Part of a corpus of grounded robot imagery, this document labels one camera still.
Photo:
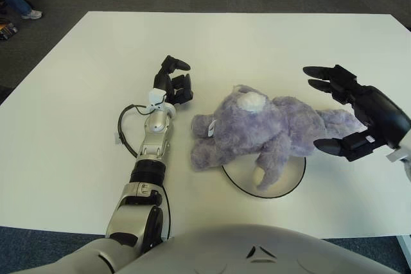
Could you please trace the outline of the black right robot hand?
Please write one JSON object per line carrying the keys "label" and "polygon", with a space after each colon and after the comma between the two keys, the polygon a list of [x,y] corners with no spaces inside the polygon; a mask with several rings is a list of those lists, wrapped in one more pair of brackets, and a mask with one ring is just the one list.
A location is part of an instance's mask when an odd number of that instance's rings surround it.
{"label": "black right robot hand", "polygon": [[340,65],[334,67],[307,66],[308,83],[315,89],[330,93],[332,98],[350,104],[356,118],[367,127],[341,139],[318,139],[315,147],[352,162],[370,155],[373,150],[388,146],[391,162],[410,163],[410,118],[382,91],[370,85],[360,85],[357,77]]}

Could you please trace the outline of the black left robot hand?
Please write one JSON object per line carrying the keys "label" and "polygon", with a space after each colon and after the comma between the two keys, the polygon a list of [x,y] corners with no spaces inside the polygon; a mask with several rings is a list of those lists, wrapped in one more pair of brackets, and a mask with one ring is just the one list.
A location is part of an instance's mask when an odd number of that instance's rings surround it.
{"label": "black left robot hand", "polygon": [[189,74],[181,74],[170,78],[175,70],[190,71],[189,64],[168,55],[161,64],[159,72],[155,75],[153,87],[166,92],[164,101],[175,105],[184,104],[193,99],[191,78]]}

